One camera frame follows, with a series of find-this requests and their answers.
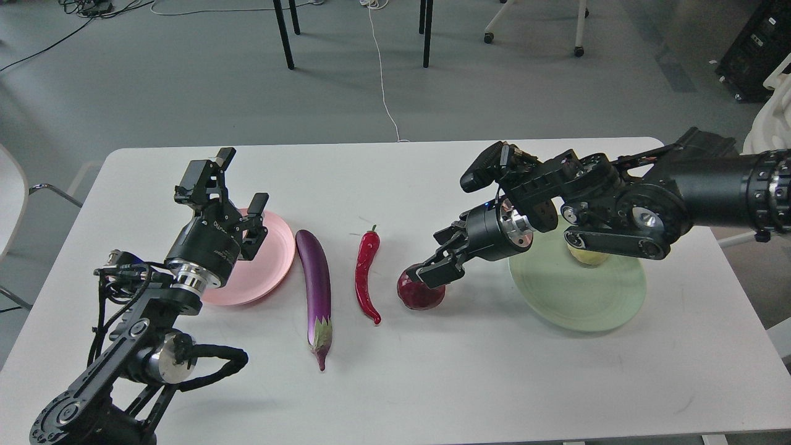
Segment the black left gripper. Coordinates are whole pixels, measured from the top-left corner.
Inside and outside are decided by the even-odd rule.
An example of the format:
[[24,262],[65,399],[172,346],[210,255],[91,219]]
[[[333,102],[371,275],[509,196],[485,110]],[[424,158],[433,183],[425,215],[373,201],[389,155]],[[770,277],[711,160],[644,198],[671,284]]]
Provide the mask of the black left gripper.
[[175,186],[176,203],[198,215],[182,228],[166,255],[166,268],[176,277],[175,288],[224,287],[237,259],[253,260],[268,236],[263,225],[269,200],[266,192],[254,194],[245,217],[234,206],[209,208],[214,202],[230,203],[225,171],[236,152],[234,147],[223,147],[212,159],[190,161]]

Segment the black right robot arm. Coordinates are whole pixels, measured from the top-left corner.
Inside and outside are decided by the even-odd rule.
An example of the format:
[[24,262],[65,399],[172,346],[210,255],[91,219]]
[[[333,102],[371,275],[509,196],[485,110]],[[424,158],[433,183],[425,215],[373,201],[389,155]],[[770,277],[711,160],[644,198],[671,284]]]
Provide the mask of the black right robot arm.
[[789,149],[741,155],[731,138],[692,127],[675,143],[610,160],[573,150],[546,161],[497,142],[460,178],[464,192],[493,183],[493,200],[434,234],[439,247],[405,273],[429,289],[464,276],[467,260],[525,253],[534,232],[569,227],[580,250],[661,260],[693,226],[745,226],[757,242],[789,233]]

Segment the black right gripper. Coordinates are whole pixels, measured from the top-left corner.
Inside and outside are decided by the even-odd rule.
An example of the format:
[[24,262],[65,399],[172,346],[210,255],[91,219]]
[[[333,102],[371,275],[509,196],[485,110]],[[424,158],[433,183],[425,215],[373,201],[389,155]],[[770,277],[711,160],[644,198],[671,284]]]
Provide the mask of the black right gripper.
[[532,226],[510,201],[488,201],[467,212],[464,221],[452,222],[433,238],[439,247],[424,262],[410,265],[405,273],[412,282],[433,289],[461,279],[467,256],[496,261],[530,250]]

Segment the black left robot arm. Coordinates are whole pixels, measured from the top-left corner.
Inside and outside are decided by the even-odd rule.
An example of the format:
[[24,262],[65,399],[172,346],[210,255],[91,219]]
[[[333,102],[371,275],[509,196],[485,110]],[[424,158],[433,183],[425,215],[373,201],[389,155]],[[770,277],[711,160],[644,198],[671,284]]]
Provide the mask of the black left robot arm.
[[155,429],[176,392],[235,373],[248,354],[196,344],[174,327],[201,310],[201,296],[229,281],[238,260],[252,260],[268,235],[267,193],[246,212],[229,200],[225,172],[235,148],[189,163],[174,200],[193,218],[161,264],[123,251],[97,268],[99,318],[87,369],[37,416],[31,444],[155,444]]

